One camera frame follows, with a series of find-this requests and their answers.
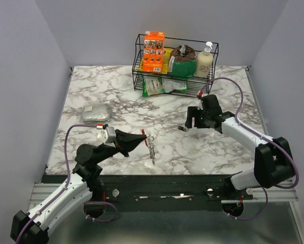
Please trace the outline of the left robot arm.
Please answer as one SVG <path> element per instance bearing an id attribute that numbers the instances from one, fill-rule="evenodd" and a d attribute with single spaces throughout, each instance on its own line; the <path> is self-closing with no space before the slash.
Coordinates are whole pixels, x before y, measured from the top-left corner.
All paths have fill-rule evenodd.
<path id="1" fill-rule="evenodd" d="M 145 134 L 130 134 L 108 125 L 97 125 L 103 143 L 95 146 L 82 144 L 76 152 L 76 166 L 67 170 L 66 180 L 45 200 L 28 212 L 17 212 L 12 221 L 10 237 L 15 243 L 48 243 L 49 236 L 77 207 L 91 200 L 103 201 L 102 183 L 99 175 L 100 162 L 121 153 L 128 157 Z"/>

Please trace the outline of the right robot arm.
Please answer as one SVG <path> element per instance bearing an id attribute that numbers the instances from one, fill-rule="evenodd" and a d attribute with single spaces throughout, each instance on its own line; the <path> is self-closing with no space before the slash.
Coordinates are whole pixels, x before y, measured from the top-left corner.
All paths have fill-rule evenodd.
<path id="1" fill-rule="evenodd" d="M 296 175 L 291 163 L 292 155 L 288 141 L 263 135 L 242 122 L 231 112 L 223 112 L 216 95 L 199 99 L 198 106 L 187 108 L 187 119 L 179 130 L 191 128 L 214 129 L 233 138 L 246 147 L 254 156 L 254 167 L 236 173 L 225 180 L 223 194 L 228 199 L 240 195 L 247 188 L 271 188 Z"/>

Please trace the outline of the steel key organizer red handle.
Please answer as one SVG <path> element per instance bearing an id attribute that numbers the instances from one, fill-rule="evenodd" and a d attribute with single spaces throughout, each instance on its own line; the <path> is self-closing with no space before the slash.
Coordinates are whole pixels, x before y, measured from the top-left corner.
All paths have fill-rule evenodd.
<path id="1" fill-rule="evenodd" d="M 144 129 L 141 129 L 141 133 L 146 135 L 145 145 L 149 149 L 150 159 L 152 160 L 153 166 L 155 165 L 155 144 L 153 143 L 154 137 L 152 135 L 147 135 Z"/>

